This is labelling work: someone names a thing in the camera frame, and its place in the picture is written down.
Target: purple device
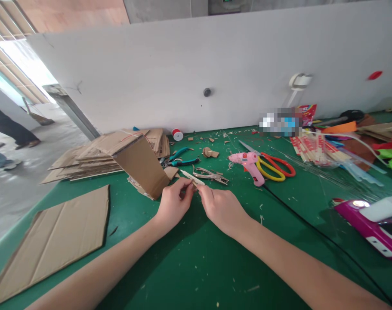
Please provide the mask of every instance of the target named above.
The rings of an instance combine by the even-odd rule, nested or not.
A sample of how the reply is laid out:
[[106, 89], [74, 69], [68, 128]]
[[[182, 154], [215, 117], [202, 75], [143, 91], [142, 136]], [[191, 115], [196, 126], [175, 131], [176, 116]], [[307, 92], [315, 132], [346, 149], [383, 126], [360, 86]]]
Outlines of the purple device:
[[348, 200], [335, 206], [335, 210], [383, 256], [392, 260], [392, 220], [370, 221], [360, 213], [369, 206], [366, 201]]

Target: green-handled pliers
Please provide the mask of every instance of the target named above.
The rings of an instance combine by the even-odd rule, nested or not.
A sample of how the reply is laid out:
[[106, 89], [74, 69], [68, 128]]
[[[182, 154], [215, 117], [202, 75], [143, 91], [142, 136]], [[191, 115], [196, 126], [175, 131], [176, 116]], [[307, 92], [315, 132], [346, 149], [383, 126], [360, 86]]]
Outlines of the green-handled pliers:
[[195, 158], [195, 159], [191, 159], [188, 161], [175, 161], [175, 159], [177, 159], [181, 154], [183, 154], [185, 151], [187, 151], [189, 148], [188, 147], [184, 147], [180, 150], [178, 150], [173, 156], [170, 156], [168, 159], [167, 157], [163, 157], [160, 160], [160, 163], [163, 167], [167, 167], [167, 166], [173, 166], [173, 167], [180, 167], [180, 166], [188, 166], [191, 164], [196, 164], [200, 161], [200, 159]]

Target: pink device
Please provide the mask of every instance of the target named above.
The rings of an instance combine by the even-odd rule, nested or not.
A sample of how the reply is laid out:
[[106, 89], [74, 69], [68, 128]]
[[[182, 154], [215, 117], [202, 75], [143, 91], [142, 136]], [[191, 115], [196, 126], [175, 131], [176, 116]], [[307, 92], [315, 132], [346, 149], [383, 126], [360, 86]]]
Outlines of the pink device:
[[260, 171], [256, 167], [256, 162], [259, 160], [257, 155], [253, 152], [249, 153], [237, 153], [232, 154], [228, 157], [231, 162], [241, 164], [250, 173], [253, 178], [253, 184], [256, 186], [262, 186], [265, 184], [265, 179]]
[[392, 220], [372, 222], [360, 212], [365, 208], [370, 208], [370, 205], [362, 200], [348, 200], [335, 206], [335, 210], [374, 248], [392, 260]]

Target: hand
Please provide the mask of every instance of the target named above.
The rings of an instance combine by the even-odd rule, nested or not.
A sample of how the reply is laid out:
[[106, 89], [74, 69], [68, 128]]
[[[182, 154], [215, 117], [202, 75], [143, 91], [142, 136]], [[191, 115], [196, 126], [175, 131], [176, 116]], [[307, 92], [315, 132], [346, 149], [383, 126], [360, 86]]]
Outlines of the hand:
[[226, 235], [235, 239], [249, 227], [252, 218], [231, 191], [206, 185], [198, 185], [197, 189], [207, 217]]
[[163, 234], [167, 234], [186, 214], [193, 193], [193, 184], [186, 178], [180, 178], [173, 185], [163, 189], [160, 207], [154, 217]]

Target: orange paper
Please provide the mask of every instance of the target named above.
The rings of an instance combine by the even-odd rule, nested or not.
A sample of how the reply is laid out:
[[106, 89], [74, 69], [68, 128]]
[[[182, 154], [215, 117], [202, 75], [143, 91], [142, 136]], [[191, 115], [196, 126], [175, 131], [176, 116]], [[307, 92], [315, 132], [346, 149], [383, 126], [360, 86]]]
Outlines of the orange paper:
[[322, 133], [347, 133], [356, 131], [356, 121], [322, 129]]

